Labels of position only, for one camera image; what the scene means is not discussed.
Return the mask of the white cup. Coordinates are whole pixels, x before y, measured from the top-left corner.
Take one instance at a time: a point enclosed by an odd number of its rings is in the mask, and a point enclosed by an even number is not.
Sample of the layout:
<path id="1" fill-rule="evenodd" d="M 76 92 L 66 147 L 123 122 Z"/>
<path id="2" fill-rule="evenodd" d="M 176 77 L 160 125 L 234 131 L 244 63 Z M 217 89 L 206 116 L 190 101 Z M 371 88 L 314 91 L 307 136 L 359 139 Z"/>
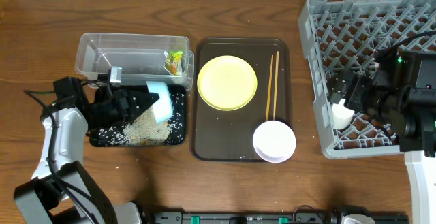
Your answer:
<path id="1" fill-rule="evenodd" d="M 341 130 L 346 128 L 352 121 L 354 111 L 345 107 L 345 99 L 332 104 L 333 128 Z"/>

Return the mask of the clear plastic bin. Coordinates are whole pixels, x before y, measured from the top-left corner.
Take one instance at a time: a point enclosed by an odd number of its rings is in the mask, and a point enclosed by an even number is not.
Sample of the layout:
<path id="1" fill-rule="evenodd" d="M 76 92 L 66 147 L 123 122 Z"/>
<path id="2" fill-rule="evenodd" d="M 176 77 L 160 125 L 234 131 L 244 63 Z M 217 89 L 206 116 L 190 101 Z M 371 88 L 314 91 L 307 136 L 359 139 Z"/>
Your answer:
<path id="1" fill-rule="evenodd" d="M 183 52 L 181 76 L 173 76 L 164 68 L 164 52 L 171 50 Z M 76 73 L 96 80 L 112 66 L 122 67 L 122 85 L 145 85 L 152 80 L 181 85 L 187 90 L 193 86 L 194 53 L 189 49 L 189 39 L 183 36 L 83 34 L 76 55 Z"/>

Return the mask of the white pink bowl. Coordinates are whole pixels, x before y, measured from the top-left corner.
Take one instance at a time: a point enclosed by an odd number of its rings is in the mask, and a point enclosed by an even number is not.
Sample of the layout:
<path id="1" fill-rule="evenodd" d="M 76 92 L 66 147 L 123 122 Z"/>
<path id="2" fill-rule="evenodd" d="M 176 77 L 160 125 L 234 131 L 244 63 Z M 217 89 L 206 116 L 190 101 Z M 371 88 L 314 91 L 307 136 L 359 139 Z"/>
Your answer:
<path id="1" fill-rule="evenodd" d="M 296 150 L 296 136 L 287 124 L 281 121 L 265 121 L 253 133 L 254 151 L 269 163 L 283 163 Z"/>

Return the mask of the green snack wrapper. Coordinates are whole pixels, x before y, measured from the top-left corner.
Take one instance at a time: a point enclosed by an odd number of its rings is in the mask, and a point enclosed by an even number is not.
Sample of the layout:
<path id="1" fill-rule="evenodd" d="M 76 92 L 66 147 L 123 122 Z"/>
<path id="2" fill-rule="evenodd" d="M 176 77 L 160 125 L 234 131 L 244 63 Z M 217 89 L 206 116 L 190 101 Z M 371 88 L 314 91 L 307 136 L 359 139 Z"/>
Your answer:
<path id="1" fill-rule="evenodd" d="M 164 56 L 166 57 L 164 68 L 173 76 L 182 75 L 181 61 L 183 58 L 183 52 L 179 51 L 165 51 Z"/>

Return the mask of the dark brown serving tray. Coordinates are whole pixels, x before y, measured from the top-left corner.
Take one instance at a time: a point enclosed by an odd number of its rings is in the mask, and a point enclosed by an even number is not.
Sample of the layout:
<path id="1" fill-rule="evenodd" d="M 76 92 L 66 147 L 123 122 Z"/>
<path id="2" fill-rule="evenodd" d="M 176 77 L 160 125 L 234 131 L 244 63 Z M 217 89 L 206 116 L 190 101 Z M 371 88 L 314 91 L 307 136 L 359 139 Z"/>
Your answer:
<path id="1" fill-rule="evenodd" d="M 235 111 L 220 111 L 207 105 L 194 88 L 191 110 L 190 149 L 203 161 L 260 162 L 252 144 L 253 133 L 265 121 L 270 59 L 274 55 L 270 114 L 273 118 L 275 59 L 279 51 L 276 119 L 292 125 L 290 54 L 287 44 L 275 38 L 208 37 L 196 47 L 197 71 L 209 60 L 231 55 L 247 61 L 258 78 L 254 98 Z"/>

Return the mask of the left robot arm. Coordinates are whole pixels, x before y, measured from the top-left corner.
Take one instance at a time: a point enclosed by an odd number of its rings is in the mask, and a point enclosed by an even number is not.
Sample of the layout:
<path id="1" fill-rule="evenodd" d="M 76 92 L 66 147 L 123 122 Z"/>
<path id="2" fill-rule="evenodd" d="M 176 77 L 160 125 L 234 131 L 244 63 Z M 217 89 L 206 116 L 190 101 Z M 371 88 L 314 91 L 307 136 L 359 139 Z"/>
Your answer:
<path id="1" fill-rule="evenodd" d="M 56 100 L 42 105 L 45 129 L 40 162 L 31 180 L 15 188 L 27 223 L 146 223 L 139 204 L 114 205 L 85 170 L 84 141 L 92 131 L 136 120 L 159 100 L 147 88 L 99 86 L 89 102 L 88 82 L 65 77 L 53 84 Z"/>

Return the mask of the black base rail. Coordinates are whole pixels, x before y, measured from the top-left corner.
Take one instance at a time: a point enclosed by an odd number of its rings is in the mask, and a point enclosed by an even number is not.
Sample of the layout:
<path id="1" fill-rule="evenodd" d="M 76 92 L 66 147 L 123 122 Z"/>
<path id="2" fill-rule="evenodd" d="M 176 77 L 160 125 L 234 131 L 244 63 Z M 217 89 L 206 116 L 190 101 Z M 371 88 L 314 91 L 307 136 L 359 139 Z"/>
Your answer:
<path id="1" fill-rule="evenodd" d="M 335 206 L 329 210 L 308 205 L 292 212 L 280 213 L 224 213 L 224 212 L 155 212 L 151 224 L 409 224 L 406 214 L 400 212 L 370 212 L 360 206 Z"/>

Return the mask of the yellow plate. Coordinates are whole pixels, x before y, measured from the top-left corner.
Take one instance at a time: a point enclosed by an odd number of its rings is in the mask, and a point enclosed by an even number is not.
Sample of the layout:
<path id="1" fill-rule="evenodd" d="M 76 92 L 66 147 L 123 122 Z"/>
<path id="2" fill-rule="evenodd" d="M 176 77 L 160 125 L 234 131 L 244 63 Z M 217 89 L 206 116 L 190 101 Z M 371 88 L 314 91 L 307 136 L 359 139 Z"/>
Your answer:
<path id="1" fill-rule="evenodd" d="M 233 111 L 247 105 L 255 96 L 257 75 L 244 59 L 223 55 L 206 62 L 197 79 L 198 93 L 210 107 Z"/>

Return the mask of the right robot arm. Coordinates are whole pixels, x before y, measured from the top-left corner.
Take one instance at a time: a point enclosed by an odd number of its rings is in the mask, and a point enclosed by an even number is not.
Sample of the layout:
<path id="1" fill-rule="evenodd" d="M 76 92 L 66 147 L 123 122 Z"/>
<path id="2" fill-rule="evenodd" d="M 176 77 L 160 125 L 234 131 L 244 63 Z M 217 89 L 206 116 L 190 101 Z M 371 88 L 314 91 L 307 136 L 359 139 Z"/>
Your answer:
<path id="1" fill-rule="evenodd" d="M 344 70 L 328 82 L 328 100 L 388 123 L 405 156 L 414 223 L 435 222 L 435 53 L 383 49 L 368 78 Z"/>

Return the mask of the grey dishwasher rack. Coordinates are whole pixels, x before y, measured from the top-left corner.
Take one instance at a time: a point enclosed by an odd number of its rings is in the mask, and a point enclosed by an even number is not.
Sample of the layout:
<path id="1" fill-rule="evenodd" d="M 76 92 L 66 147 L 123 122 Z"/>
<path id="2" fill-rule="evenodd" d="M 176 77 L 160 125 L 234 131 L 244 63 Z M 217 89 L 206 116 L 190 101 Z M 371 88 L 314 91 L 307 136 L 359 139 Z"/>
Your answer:
<path id="1" fill-rule="evenodd" d="M 403 40 L 435 30 L 435 0 L 307 0 L 298 19 L 309 62 L 320 146 L 328 159 L 397 155 L 389 124 L 355 114 L 343 130 L 333 128 L 327 80 L 350 69 L 373 77 L 373 52 L 400 44 L 405 50 L 435 51 L 435 37 Z"/>

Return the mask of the light blue bowl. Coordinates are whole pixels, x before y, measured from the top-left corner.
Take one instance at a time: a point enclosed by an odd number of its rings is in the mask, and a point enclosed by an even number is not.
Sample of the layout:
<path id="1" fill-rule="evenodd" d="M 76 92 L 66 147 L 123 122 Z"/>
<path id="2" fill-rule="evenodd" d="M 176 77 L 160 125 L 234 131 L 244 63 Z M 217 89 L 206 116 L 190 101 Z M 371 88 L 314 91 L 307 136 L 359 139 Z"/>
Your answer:
<path id="1" fill-rule="evenodd" d="M 173 106 L 168 85 L 165 82 L 147 81 L 150 93 L 159 95 L 159 99 L 152 105 L 153 114 L 157 124 L 161 124 L 173 117 Z"/>

